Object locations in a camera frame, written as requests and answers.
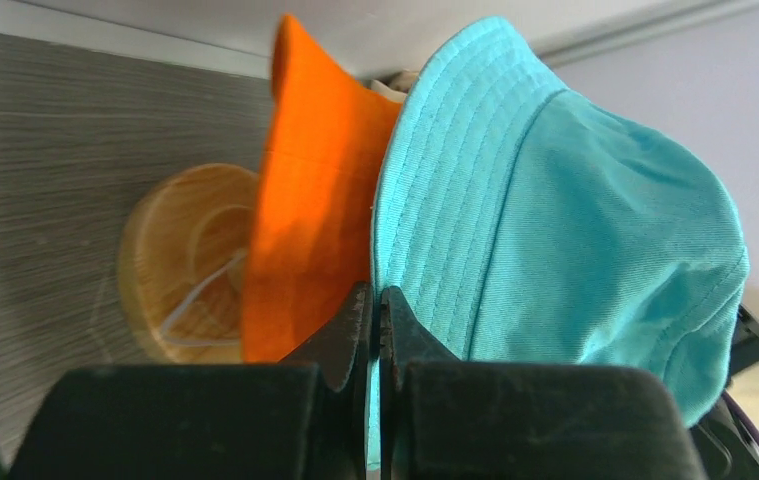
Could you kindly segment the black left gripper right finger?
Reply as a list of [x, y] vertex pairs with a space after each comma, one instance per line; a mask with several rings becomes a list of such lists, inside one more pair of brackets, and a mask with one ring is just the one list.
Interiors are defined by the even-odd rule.
[[380, 304], [385, 479], [702, 479], [662, 383], [638, 369], [462, 361], [402, 291]]

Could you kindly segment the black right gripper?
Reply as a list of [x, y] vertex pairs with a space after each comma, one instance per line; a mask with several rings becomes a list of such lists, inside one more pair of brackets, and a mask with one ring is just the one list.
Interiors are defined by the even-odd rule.
[[709, 479], [759, 479], [759, 318], [738, 308], [730, 374], [691, 437]]

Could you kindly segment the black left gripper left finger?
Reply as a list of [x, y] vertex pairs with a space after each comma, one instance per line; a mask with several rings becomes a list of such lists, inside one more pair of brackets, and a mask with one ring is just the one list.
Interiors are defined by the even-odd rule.
[[277, 363], [63, 375], [0, 479], [362, 479], [373, 292]]

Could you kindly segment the orange bucket hat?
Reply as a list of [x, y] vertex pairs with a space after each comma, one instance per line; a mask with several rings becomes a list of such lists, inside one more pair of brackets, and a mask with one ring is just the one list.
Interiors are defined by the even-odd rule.
[[288, 14], [275, 37], [271, 92], [242, 284], [247, 362], [283, 359], [369, 278], [372, 205], [400, 112]]

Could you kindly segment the wooden hat stand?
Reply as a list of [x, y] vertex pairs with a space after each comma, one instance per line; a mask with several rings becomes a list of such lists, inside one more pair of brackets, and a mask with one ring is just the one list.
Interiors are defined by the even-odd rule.
[[204, 164], [161, 181], [133, 208], [117, 283], [133, 337], [151, 358], [241, 362], [241, 284], [257, 183], [246, 168]]

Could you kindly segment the cyan bucket hat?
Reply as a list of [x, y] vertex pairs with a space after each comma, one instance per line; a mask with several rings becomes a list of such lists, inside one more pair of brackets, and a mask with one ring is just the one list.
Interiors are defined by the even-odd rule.
[[[373, 310], [402, 291], [462, 361], [626, 367], [689, 430], [729, 377], [749, 273], [717, 176], [662, 133], [570, 89], [505, 19], [428, 60], [378, 177]], [[379, 359], [367, 455], [381, 468]]]

